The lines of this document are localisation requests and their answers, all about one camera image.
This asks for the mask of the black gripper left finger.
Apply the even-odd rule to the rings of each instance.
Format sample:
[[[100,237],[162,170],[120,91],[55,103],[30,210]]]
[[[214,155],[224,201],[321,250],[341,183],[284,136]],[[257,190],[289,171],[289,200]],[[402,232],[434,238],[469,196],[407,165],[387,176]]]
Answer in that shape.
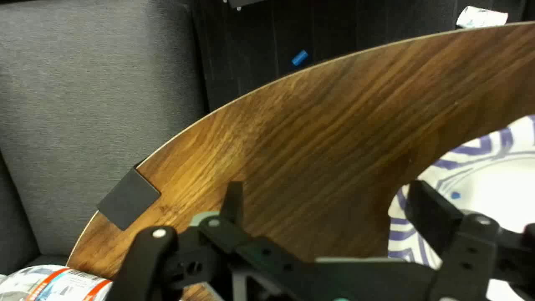
[[[299,263],[297,257],[267,237],[250,237],[242,220],[244,188],[230,183],[219,211],[195,216],[197,255],[209,263]]]

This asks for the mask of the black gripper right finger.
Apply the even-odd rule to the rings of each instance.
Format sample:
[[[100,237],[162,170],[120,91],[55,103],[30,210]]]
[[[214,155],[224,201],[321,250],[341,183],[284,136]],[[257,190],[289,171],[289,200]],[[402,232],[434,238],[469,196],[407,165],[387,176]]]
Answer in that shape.
[[[479,213],[463,213],[424,181],[409,185],[407,222],[439,257],[439,272],[469,280],[533,280],[533,238],[503,230]]]

